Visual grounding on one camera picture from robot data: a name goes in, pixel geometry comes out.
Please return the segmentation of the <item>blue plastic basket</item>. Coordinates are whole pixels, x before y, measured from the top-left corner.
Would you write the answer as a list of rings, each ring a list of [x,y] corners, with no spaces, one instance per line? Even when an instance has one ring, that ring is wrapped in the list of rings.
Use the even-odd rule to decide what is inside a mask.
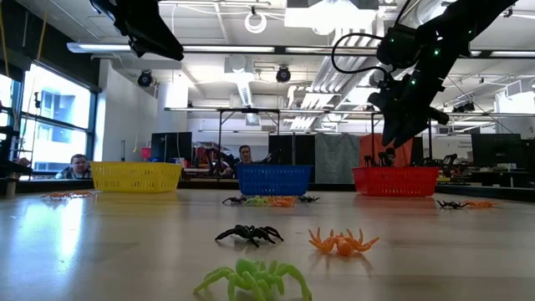
[[[306,193],[311,166],[237,166],[239,189],[249,196],[301,196]]]

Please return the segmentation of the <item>large window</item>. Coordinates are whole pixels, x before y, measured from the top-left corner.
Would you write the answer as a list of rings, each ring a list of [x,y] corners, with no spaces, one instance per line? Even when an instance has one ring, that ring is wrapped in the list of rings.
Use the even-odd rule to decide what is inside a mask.
[[[73,156],[91,160],[96,94],[38,64],[19,79],[0,73],[0,127],[15,130],[8,159],[32,177],[59,178]]]

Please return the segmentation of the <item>black shelf rack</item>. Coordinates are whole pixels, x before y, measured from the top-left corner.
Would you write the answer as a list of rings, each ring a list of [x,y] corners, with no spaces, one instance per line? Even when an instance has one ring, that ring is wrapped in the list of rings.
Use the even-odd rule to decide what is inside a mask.
[[[30,176],[33,169],[26,158],[12,161],[13,139],[19,132],[13,126],[0,126],[0,198],[12,198],[16,193],[18,176]]]

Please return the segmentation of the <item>white ceiling light panel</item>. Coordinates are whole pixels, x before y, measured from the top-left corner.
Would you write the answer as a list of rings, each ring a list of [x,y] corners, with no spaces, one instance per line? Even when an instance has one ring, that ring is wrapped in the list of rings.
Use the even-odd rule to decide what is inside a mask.
[[[379,0],[287,0],[284,26],[323,31],[365,28],[379,10]]]

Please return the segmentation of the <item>grey hanging cloth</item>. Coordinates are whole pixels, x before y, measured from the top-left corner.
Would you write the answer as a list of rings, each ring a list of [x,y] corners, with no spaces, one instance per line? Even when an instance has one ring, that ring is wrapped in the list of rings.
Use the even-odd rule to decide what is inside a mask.
[[[317,134],[314,136],[315,182],[353,184],[352,169],[359,166],[360,138],[357,135]]]

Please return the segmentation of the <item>red plastic basket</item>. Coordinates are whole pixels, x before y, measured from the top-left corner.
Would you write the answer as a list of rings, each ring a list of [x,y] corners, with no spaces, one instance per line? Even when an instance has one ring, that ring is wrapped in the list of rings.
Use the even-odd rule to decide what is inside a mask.
[[[355,189],[366,196],[432,196],[438,167],[356,167]]]

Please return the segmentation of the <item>white ceiling duct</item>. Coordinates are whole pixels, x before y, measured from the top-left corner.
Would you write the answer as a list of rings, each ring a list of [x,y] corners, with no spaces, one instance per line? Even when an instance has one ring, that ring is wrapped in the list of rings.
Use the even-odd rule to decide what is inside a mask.
[[[250,83],[255,80],[253,61],[243,54],[231,54],[225,58],[224,76],[237,86],[242,105],[252,107]]]

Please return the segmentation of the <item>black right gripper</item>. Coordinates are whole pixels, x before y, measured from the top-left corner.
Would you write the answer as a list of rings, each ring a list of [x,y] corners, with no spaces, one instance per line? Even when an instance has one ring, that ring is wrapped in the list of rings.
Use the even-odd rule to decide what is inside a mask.
[[[431,106],[432,100],[443,92],[444,78],[425,75],[419,70],[395,79],[391,74],[377,84],[378,92],[369,95],[368,103],[376,106],[385,117],[382,145],[401,147],[407,141],[427,130],[426,121],[432,119],[441,125],[449,120],[448,114]]]

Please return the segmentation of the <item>black partition panel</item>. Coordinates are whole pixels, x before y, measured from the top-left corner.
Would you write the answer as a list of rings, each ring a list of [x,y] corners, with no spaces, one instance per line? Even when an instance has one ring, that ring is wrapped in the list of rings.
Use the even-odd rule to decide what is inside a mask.
[[[315,182],[315,137],[313,135],[270,135],[268,152],[279,150],[282,165],[311,166],[309,182]]]

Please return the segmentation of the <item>yellow plastic basket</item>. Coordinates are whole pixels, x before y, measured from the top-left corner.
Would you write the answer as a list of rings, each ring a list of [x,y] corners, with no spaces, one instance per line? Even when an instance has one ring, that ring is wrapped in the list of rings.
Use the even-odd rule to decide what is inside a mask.
[[[174,191],[182,165],[162,162],[91,161],[94,188],[108,192]]]

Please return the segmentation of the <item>long ceiling light bar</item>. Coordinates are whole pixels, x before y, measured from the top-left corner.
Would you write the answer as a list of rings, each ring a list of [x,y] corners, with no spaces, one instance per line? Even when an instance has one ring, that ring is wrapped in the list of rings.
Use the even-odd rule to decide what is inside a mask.
[[[130,46],[123,43],[67,43],[67,49],[75,54],[120,54],[128,53]],[[183,46],[185,54],[266,54],[266,55],[305,55],[327,56],[331,54],[328,46],[251,46],[228,44],[188,44]],[[340,47],[336,55],[374,57],[374,47]],[[475,49],[471,59],[535,59],[535,50],[517,49]]]

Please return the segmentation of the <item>orange hanging cloth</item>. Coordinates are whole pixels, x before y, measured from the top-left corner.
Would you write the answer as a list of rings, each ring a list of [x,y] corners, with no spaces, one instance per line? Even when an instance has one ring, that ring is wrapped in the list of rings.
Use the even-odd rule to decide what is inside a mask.
[[[374,156],[375,162],[379,164],[379,153],[385,152],[388,148],[393,148],[391,142],[387,146],[382,145],[382,134],[369,134],[359,138],[359,167],[365,167],[365,157]],[[408,140],[402,146],[395,148],[394,167],[403,167],[410,164],[413,148],[413,139]]]

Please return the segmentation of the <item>white board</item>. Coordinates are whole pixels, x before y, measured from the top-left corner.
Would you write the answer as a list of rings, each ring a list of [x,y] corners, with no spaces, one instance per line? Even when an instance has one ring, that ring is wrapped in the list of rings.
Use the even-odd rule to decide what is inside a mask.
[[[471,137],[459,135],[435,137],[432,140],[432,154],[437,159],[457,154],[458,159],[469,161],[472,155]]]

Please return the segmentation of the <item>black monitor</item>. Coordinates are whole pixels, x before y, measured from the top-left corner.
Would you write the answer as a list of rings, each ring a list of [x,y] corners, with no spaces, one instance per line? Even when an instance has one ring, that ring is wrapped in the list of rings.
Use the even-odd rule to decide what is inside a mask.
[[[193,154],[191,132],[153,133],[150,141],[150,158],[159,162],[172,162],[175,158],[190,161]]]
[[[477,166],[522,162],[522,139],[519,134],[472,134],[473,163]]]

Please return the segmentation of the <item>dark background desk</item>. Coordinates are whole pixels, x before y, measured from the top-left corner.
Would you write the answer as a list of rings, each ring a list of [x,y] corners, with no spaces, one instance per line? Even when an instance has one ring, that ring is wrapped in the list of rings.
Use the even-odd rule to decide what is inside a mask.
[[[470,180],[482,186],[535,189],[535,171],[506,166],[486,166],[473,171]]]

